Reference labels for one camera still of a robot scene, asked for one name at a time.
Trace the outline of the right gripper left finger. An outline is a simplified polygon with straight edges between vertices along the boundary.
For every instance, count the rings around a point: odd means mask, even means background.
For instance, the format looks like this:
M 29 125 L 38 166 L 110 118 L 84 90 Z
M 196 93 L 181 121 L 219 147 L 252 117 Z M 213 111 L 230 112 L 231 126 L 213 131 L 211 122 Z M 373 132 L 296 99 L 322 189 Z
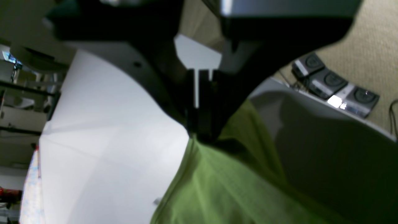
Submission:
M 61 42 L 114 65 L 191 134 L 193 79 L 175 37 L 183 0 L 64 0 L 44 16 Z

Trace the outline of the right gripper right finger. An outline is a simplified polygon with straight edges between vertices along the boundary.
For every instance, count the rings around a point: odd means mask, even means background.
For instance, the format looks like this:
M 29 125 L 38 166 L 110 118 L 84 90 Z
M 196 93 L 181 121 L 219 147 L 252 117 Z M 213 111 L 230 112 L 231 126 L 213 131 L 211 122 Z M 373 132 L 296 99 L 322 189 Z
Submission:
M 205 0 L 220 22 L 220 65 L 199 71 L 199 139 L 218 138 L 249 94 L 283 65 L 340 41 L 361 0 Z

